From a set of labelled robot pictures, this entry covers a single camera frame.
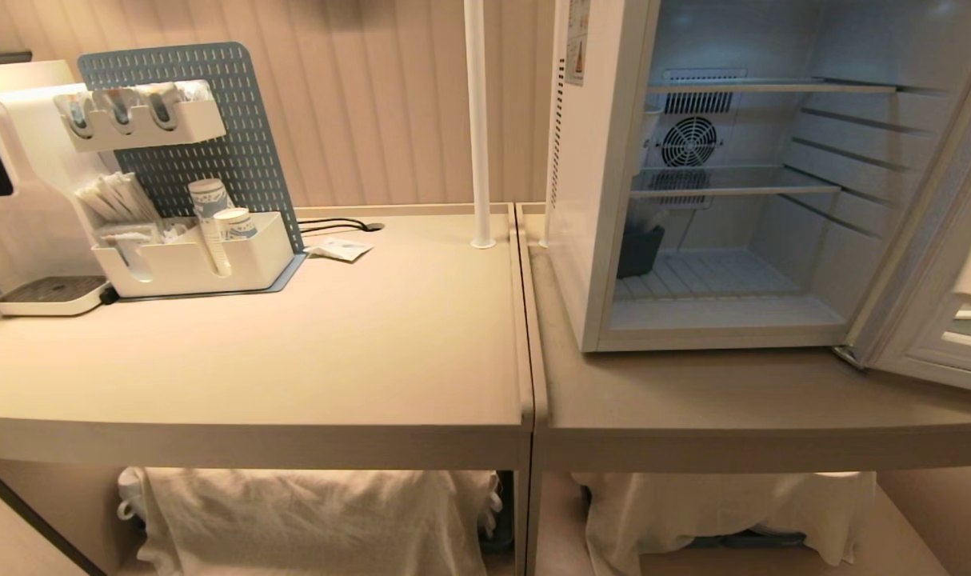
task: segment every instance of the beige countertop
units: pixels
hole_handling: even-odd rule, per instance
[[[537,245],[544,216],[532,213],[539,205],[525,208],[529,309],[540,332],[533,341],[541,340],[533,357],[546,382],[537,385],[537,434],[555,442],[553,470],[971,464],[971,393],[859,372],[826,349],[581,354]]]
[[[235,442],[277,427],[298,449],[311,434],[336,434],[345,446],[347,434],[368,429],[409,430],[415,444],[434,430],[526,434],[532,386],[507,210],[493,209],[489,250],[471,248],[466,206],[306,210],[373,214],[386,229],[361,234],[375,248],[353,265],[306,260],[280,293],[0,316],[0,434],[18,435],[22,424],[39,440],[144,426],[176,446],[200,442],[207,426],[240,434]],[[17,446],[32,441],[0,437],[0,457],[35,456]]]

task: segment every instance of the blue pegboard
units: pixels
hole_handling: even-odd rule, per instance
[[[77,65],[90,90],[176,80],[207,80],[226,124],[226,135],[193,145],[116,150],[124,172],[137,172],[159,213],[193,216],[186,185],[219,178],[234,204],[252,212],[283,214],[294,253],[304,250],[283,178],[251,54],[239,42],[98,52]]]

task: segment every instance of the mini fridge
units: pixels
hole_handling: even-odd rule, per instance
[[[830,346],[971,389],[971,0],[558,0],[554,37],[581,350]]]

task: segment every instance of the drip tray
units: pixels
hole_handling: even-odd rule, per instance
[[[109,288],[104,276],[51,276],[0,296],[6,316],[76,316],[102,303]]]

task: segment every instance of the power cord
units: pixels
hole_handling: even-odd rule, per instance
[[[297,220],[298,225],[321,225],[321,223],[325,222],[341,223],[337,223],[337,225],[310,227],[309,229],[300,230],[300,233],[309,234],[313,232],[321,232],[321,230],[336,229],[336,227],[353,227],[353,229],[361,230],[362,232],[378,232],[386,227],[386,225],[383,225],[383,223],[364,223],[361,222],[361,220],[355,220],[353,218],[319,218],[316,220]]]

